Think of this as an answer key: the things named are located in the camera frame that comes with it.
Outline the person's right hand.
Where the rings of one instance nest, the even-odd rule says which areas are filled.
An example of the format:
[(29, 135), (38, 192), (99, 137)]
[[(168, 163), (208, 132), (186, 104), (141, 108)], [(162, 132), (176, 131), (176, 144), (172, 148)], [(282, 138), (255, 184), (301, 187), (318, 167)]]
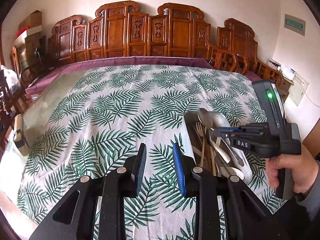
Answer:
[(301, 144), (301, 155), (281, 154), (277, 157), (266, 159), (268, 183), (273, 190), (279, 186), (278, 173), (282, 168), (288, 168), (292, 171), (294, 193), (302, 193), (307, 196), (316, 181), (319, 171), (319, 164), (307, 148)]

